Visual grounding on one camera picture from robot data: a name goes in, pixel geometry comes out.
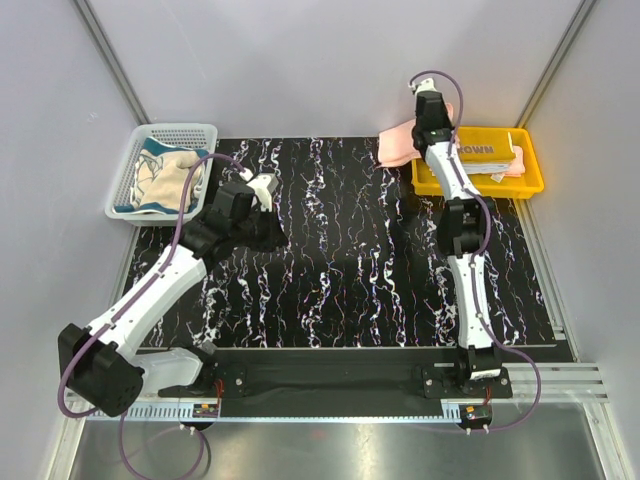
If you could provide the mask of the light blue white towel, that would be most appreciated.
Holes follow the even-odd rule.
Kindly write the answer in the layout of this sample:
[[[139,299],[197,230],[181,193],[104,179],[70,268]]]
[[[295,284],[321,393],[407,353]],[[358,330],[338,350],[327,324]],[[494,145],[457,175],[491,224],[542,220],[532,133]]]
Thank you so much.
[[[462,167],[467,175],[505,174],[510,162],[463,162]]]

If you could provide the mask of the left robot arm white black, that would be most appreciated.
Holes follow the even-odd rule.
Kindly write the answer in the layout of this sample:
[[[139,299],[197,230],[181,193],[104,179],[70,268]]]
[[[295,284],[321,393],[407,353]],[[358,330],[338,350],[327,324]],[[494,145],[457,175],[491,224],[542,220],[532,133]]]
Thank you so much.
[[[67,325],[57,339],[60,410],[71,390],[109,417],[126,412],[143,395],[181,390],[203,396],[219,382],[210,347],[178,346],[138,352],[169,309],[233,252],[273,252],[287,243],[273,195],[278,178],[261,173],[218,187],[212,203],[185,226],[154,266],[107,312],[81,328]]]

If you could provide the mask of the pink rabbit towel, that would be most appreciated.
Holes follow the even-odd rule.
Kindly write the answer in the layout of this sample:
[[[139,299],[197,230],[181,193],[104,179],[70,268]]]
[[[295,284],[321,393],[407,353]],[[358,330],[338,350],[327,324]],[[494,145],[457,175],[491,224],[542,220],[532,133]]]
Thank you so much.
[[[520,146],[514,146],[513,151],[515,157],[509,167],[505,172],[492,174],[491,179],[493,181],[500,183],[504,178],[520,178],[526,172],[523,149]]]

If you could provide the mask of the pale pink towel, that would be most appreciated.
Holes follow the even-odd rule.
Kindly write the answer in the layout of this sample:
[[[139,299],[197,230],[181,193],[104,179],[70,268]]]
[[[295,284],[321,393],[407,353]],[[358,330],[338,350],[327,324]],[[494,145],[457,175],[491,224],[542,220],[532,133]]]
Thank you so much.
[[[412,136],[416,123],[427,123],[418,115],[415,120],[385,130],[379,134],[378,165],[380,168],[396,168],[411,163],[413,160],[423,159],[424,154],[414,147]]]

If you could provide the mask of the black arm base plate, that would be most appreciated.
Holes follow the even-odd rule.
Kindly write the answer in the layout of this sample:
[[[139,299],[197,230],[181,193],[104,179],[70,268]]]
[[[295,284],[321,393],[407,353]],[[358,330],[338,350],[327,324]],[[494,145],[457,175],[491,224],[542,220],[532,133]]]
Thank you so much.
[[[428,399],[510,399],[500,354],[455,348],[219,349],[195,383],[162,389],[162,397],[248,398],[274,390],[391,391]]]

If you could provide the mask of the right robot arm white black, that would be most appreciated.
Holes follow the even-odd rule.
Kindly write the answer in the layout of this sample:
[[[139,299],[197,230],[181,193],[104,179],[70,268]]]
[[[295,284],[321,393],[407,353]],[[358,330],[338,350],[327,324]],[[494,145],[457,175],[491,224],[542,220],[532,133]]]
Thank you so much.
[[[466,397],[509,398],[508,373],[489,318],[485,288],[485,252],[491,235],[491,210],[464,171],[456,134],[442,93],[416,87],[415,149],[438,181],[445,206],[437,226],[439,251],[454,279],[459,315],[457,358],[443,387]]]

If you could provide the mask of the brown towel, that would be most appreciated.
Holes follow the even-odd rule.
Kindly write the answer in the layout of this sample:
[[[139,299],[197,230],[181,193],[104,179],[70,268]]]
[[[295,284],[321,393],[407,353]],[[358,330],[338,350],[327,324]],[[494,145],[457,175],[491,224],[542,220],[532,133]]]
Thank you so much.
[[[463,163],[509,164],[516,157],[508,129],[461,127],[457,136],[458,154]]]

